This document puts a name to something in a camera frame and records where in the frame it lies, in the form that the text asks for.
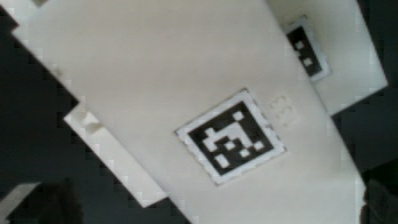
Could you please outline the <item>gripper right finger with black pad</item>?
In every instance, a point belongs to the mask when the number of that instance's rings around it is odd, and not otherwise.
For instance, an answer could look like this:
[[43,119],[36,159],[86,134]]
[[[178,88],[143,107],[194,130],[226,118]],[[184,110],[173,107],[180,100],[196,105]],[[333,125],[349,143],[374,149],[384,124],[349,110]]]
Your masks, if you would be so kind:
[[359,224],[398,224],[398,173],[374,169],[363,177],[367,191]]

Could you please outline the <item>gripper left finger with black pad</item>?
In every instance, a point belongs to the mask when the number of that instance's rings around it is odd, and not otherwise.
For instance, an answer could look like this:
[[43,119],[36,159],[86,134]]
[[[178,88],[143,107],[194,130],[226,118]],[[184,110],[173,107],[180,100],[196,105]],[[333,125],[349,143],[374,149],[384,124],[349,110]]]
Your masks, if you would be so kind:
[[0,224],[84,224],[84,210],[70,179],[15,186],[0,198]]

